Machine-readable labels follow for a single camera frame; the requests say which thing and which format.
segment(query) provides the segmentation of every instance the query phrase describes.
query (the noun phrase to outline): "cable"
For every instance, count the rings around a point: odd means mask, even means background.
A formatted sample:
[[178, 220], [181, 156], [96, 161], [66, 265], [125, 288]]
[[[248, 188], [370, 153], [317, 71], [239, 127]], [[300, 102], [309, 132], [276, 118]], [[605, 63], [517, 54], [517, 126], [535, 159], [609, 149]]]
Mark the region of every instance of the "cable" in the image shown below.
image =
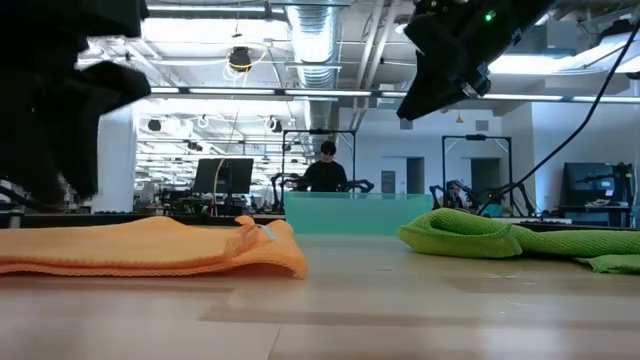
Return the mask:
[[[607, 78], [602, 84], [602, 88], [600, 89], [600, 92], [598, 92], [598, 96], [596, 96], [596, 99], [594, 100], [593, 105], [591, 105], [591, 109], [589, 109], [589, 112], [587, 113], [587, 117], [584, 119], [582, 124], [580, 124], [580, 126], [578, 126], [578, 128], [571, 135], [569, 135], [569, 137], [564, 142], [562, 142], [562, 144], [560, 144], [555, 150], [553, 150], [549, 155], [547, 155], [546, 158], [540, 161], [531, 171], [529, 171], [527, 175], [525, 175], [522, 179], [520, 179], [515, 184], [511, 184], [511, 186], [501, 191], [497, 196], [504, 196], [505, 194], [515, 189], [517, 186], [523, 184], [528, 178], [531, 177], [531, 175], [535, 174], [536, 171], [538, 171], [538, 169], [540, 169], [551, 158], [553, 158], [557, 153], [559, 153], [560, 150], [564, 149], [564, 147], [567, 146], [567, 144], [569, 144], [569, 142], [571, 142], [571, 140], [573, 140], [585, 128], [585, 126], [587, 126], [587, 124], [591, 120], [591, 117], [593, 117], [593, 114], [596, 111], [598, 104], [600, 103], [600, 99], [602, 99], [602, 96], [604, 96], [604, 93], [607, 90], [607, 87], [609, 86], [609, 82], [611, 82], [611, 78], [613, 78], [613, 75], [615, 75], [616, 69], [622, 63], [622, 60], [627, 54], [627, 51], [629, 50], [629, 48], [631, 47], [631, 44], [635, 40], [635, 37], [638, 34], [639, 28], [640, 28], [640, 20], [636, 20], [633, 26], [633, 30], [631, 31], [631, 35], [629, 36], [629, 40], [627, 40], [626, 44], [622, 48], [622, 51], [620, 52], [620, 56], [618, 56], [618, 59], [616, 59], [616, 62], [613, 64], [613, 67], [611, 67], [611, 70], [609, 71]], [[488, 203], [484, 204], [480, 209], [480, 211], [478, 211], [478, 213], [482, 214], [482, 212], [487, 209], [488, 205], [489, 205]]]
[[222, 168], [222, 164], [224, 164], [224, 160], [229, 152], [229, 146], [231, 146], [231, 142], [233, 141], [233, 133], [236, 131], [236, 125], [238, 124], [238, 117], [240, 115], [240, 106], [238, 106], [236, 110], [236, 117], [233, 121], [233, 126], [231, 127], [231, 133], [229, 134], [229, 141], [224, 149], [224, 154], [222, 154], [222, 159], [220, 159], [220, 163], [218, 164], [218, 168], [216, 169], [216, 175], [213, 178], [213, 208], [215, 209], [216, 216], [218, 216], [218, 206], [216, 204], [216, 190], [218, 189], [218, 174], [220, 173], [220, 168]]

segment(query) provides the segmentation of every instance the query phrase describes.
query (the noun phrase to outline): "pipe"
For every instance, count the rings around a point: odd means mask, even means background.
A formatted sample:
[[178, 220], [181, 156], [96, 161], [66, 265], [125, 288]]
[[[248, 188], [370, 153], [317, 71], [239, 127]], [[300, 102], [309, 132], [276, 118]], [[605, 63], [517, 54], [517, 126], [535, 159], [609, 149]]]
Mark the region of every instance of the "pipe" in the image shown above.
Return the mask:
[[384, 47], [387, 42], [387, 38], [389, 37], [389, 33], [391, 32], [391, 28], [393, 28], [396, 13], [398, 12], [398, 7], [400, 7], [400, 0], [393, 0], [391, 2], [391, 5], [389, 6], [386, 23], [384, 24], [384, 29], [382, 30], [380, 40], [376, 45], [376, 51], [373, 54], [371, 68], [369, 69], [369, 74], [367, 74], [367, 81], [364, 84], [365, 89], [371, 88], [371, 85], [373, 84], [373, 78], [376, 76], [376, 71], [378, 71], [380, 59], [382, 59], [382, 52], [384, 51]]
[[[334, 63], [337, 56], [338, 9], [321, 6], [287, 6], [285, 12], [291, 24], [291, 42], [295, 61]], [[306, 89], [335, 88], [337, 70], [323, 67], [299, 67], [300, 85]], [[335, 129], [338, 119], [332, 117], [337, 104], [309, 101], [305, 104], [305, 122], [309, 129]], [[321, 139], [312, 138], [317, 145]]]
[[380, 24], [380, 18], [382, 17], [382, 8], [384, 7], [384, 0], [376, 0], [374, 4], [373, 13], [371, 14], [371, 29], [369, 35], [364, 44], [364, 51], [362, 52], [362, 59], [360, 60], [360, 67], [358, 67], [358, 75], [356, 76], [356, 88], [360, 88], [362, 80], [364, 78], [364, 72], [367, 69], [369, 63], [369, 56], [371, 56], [371, 49], [373, 49], [373, 42], [376, 39], [378, 33], [378, 24]]

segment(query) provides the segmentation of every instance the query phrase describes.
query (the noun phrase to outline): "white pillar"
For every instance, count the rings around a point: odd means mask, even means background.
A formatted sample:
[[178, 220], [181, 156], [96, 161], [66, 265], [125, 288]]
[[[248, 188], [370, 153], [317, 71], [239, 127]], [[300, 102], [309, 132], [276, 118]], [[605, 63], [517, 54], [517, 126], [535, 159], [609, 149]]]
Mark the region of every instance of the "white pillar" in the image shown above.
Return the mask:
[[91, 212], [133, 210], [137, 122], [133, 106], [114, 110], [98, 126], [98, 194]]

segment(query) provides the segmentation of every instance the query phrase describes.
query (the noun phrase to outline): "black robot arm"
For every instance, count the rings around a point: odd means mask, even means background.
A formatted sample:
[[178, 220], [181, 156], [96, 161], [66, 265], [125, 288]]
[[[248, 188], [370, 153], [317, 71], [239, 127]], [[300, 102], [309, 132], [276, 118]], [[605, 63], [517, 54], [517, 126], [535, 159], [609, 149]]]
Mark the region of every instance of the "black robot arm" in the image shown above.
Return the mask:
[[405, 28], [417, 73], [398, 108], [414, 120], [491, 89], [488, 65], [542, 17], [555, 0], [415, 0]]
[[139, 37], [144, 0], [7, 0], [0, 30], [0, 175], [44, 204], [63, 200], [59, 176], [82, 198], [96, 194], [101, 115], [150, 94], [146, 76], [101, 62], [76, 70], [89, 36]]
[[457, 197], [457, 195], [455, 193], [453, 193], [453, 187], [454, 186], [459, 187], [460, 190], [465, 192], [465, 194], [467, 195], [467, 201], [469, 202], [469, 207], [471, 209], [477, 209], [478, 208], [478, 205], [479, 205], [478, 195], [470, 187], [468, 187], [467, 185], [463, 184], [459, 180], [447, 181], [447, 191], [445, 193], [449, 194], [451, 199], [455, 200], [455, 198]]

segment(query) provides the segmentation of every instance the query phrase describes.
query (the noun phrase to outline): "door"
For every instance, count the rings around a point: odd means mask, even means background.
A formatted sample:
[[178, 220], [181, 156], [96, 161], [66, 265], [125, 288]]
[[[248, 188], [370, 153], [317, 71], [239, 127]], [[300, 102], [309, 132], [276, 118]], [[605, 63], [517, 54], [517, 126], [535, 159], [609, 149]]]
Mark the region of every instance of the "door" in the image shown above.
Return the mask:
[[424, 158], [407, 158], [407, 194], [424, 194]]
[[471, 188], [476, 194], [482, 194], [481, 203], [489, 201], [486, 190], [501, 185], [500, 159], [471, 159]]
[[382, 170], [380, 179], [380, 192], [383, 194], [396, 193], [396, 172], [390, 170]]

